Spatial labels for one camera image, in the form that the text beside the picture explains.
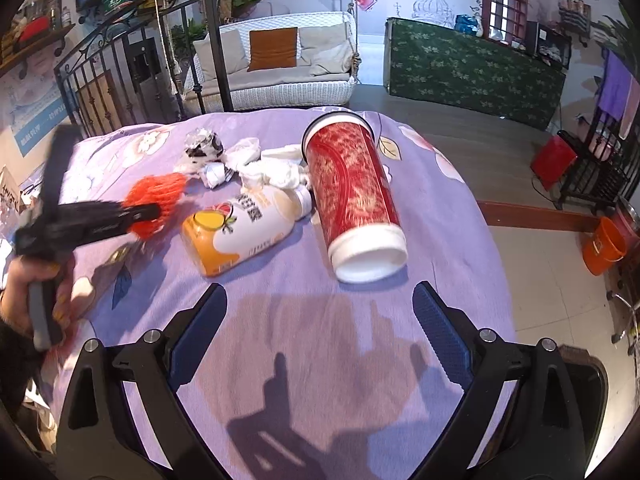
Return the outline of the person's left hand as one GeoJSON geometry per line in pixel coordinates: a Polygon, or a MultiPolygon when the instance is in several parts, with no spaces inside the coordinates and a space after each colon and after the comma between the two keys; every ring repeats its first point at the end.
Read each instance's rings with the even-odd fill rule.
{"type": "Polygon", "coordinates": [[[75,263],[73,254],[70,254],[64,263],[24,256],[14,258],[9,264],[6,288],[2,292],[1,321],[22,336],[32,336],[32,320],[27,304],[29,285],[54,280],[61,275],[62,280],[56,289],[52,316],[55,322],[66,330],[72,317],[70,296],[74,284],[75,263]]]}

